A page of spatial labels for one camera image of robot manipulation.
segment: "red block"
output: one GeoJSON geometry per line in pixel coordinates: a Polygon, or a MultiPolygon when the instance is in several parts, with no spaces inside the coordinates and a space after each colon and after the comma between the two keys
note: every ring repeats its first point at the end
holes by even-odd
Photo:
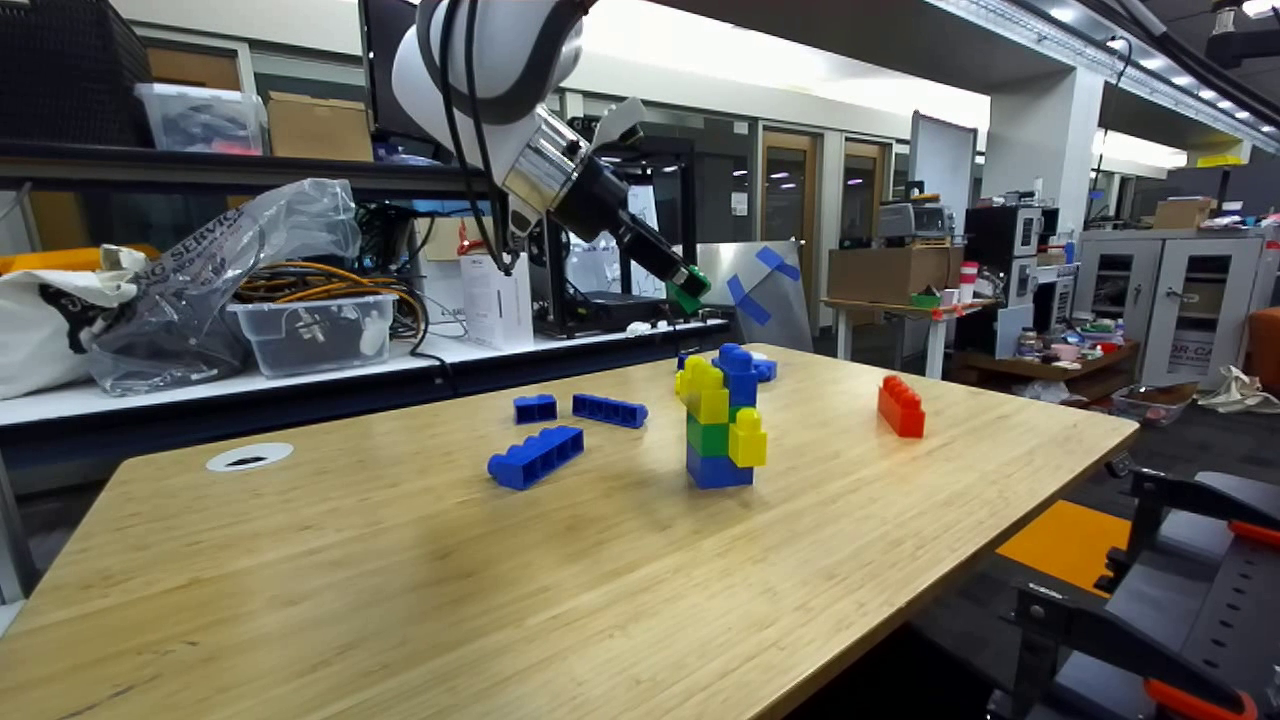
{"type": "Polygon", "coordinates": [[[881,383],[881,418],[898,437],[925,437],[925,401],[898,377],[885,377],[885,383],[881,383]]]}

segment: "wire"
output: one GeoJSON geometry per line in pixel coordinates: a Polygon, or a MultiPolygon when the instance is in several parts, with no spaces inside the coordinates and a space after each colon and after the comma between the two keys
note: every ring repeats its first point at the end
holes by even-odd
{"type": "MultiPolygon", "coordinates": [[[[454,130],[454,106],[452,106],[452,27],[454,27],[454,11],[458,11],[458,0],[448,0],[448,9],[444,9],[444,36],[439,36],[439,82],[444,82],[444,89],[439,89],[439,98],[444,98],[444,125],[448,125],[448,142],[452,142],[452,155],[458,160],[458,165],[469,165],[469,151],[462,151],[462,142],[458,142],[458,130],[454,130]]],[[[513,269],[517,266],[509,266],[494,248],[492,248],[492,237],[489,237],[489,228],[484,228],[484,222],[480,222],[480,199],[477,199],[477,189],[471,189],[471,173],[462,177],[462,185],[469,185],[469,205],[471,205],[471,222],[477,222],[477,233],[480,233],[480,241],[484,241],[484,248],[489,248],[489,257],[492,257],[492,266],[502,273],[502,276],[513,276],[513,269]]]]}
{"type": "MultiPolygon", "coordinates": [[[[469,93],[471,93],[471,133],[477,133],[477,150],[480,150],[484,185],[494,194],[494,185],[492,185],[492,155],[489,155],[489,133],[484,133],[484,125],[480,125],[480,113],[477,113],[477,106],[480,106],[480,89],[477,89],[477,19],[480,19],[480,0],[469,0],[469,52],[462,52],[462,62],[469,62],[469,93]]],[[[477,205],[471,205],[471,217],[477,217],[477,228],[480,228],[480,241],[484,241],[484,248],[489,248],[489,257],[492,257],[492,266],[494,266],[502,276],[513,276],[517,266],[500,266],[500,260],[494,260],[494,254],[502,254],[502,248],[492,245],[492,237],[489,237],[477,205]]]]}
{"type": "Polygon", "coordinates": [[[405,273],[405,266],[411,266],[431,245],[431,237],[437,237],[437,217],[428,222],[425,241],[417,241],[411,254],[399,266],[392,266],[392,276],[405,273]]]}

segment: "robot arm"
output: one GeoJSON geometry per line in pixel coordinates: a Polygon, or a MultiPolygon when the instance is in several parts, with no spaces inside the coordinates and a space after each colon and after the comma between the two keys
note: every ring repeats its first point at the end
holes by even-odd
{"type": "Polygon", "coordinates": [[[509,194],[517,237],[544,217],[588,241],[611,233],[690,311],[706,282],[627,212],[627,189],[590,144],[538,110],[576,68],[590,3],[421,0],[417,27],[397,47],[392,93],[458,165],[509,194]]]}

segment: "toy block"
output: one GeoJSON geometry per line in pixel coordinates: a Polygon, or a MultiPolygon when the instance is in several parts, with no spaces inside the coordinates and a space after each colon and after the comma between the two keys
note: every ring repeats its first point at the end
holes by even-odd
{"type": "Polygon", "coordinates": [[[743,488],[743,483],[752,483],[752,472],[735,469],[727,456],[699,456],[690,483],[696,488],[743,488]]]}
{"type": "Polygon", "coordinates": [[[727,409],[757,409],[757,383],[727,383],[727,409]]]}
{"type": "Polygon", "coordinates": [[[686,358],[686,365],[677,371],[677,398],[686,409],[696,409],[706,371],[713,371],[706,358],[686,358]]]}
{"type": "Polygon", "coordinates": [[[489,475],[513,492],[532,488],[535,482],[552,475],[559,466],[576,460],[584,452],[584,433],[554,424],[523,445],[513,445],[500,456],[489,456],[489,475]]]}
{"type": "Polygon", "coordinates": [[[757,358],[752,361],[752,377],[757,377],[757,383],[770,383],[776,382],[776,361],[770,358],[757,358]]]}
{"type": "Polygon", "coordinates": [[[696,424],[686,419],[686,445],[702,456],[727,456],[727,424],[696,424]]]}
{"type": "Polygon", "coordinates": [[[699,398],[690,406],[696,424],[727,424],[727,389],[722,377],[713,367],[699,383],[699,398]]]}
{"type": "Polygon", "coordinates": [[[735,346],[720,346],[714,367],[722,371],[727,383],[757,382],[757,361],[752,361],[752,352],[743,352],[743,347],[735,347],[735,346]]]}
{"type": "Polygon", "coordinates": [[[517,424],[538,424],[538,419],[554,419],[554,398],[538,394],[538,398],[517,398],[513,401],[517,424]]]}
{"type": "Polygon", "coordinates": [[[647,409],[642,406],[627,406],[627,401],[611,401],[611,398],[576,394],[573,398],[573,418],[588,418],[588,419],[620,424],[620,428],[642,428],[647,409]]]}
{"type": "Polygon", "coordinates": [[[735,411],[727,428],[727,460],[735,469],[759,469],[767,456],[762,418],[757,409],[735,411]]]}
{"type": "Polygon", "coordinates": [[[925,401],[898,377],[885,377],[881,418],[896,437],[925,437],[925,401]]]}

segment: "white cabinet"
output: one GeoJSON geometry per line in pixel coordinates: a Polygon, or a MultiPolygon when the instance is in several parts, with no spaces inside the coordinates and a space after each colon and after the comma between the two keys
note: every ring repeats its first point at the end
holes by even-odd
{"type": "Polygon", "coordinates": [[[1145,340],[1159,273],[1151,237],[1084,237],[1074,309],[1122,320],[1128,340],[1145,340]]]}
{"type": "Polygon", "coordinates": [[[1259,245],[1169,241],[1145,352],[1145,383],[1195,383],[1243,361],[1259,245]]]}
{"type": "Polygon", "coordinates": [[[1122,320],[1145,347],[1140,383],[1195,383],[1243,361],[1259,241],[1089,233],[1074,311],[1122,320]]]}

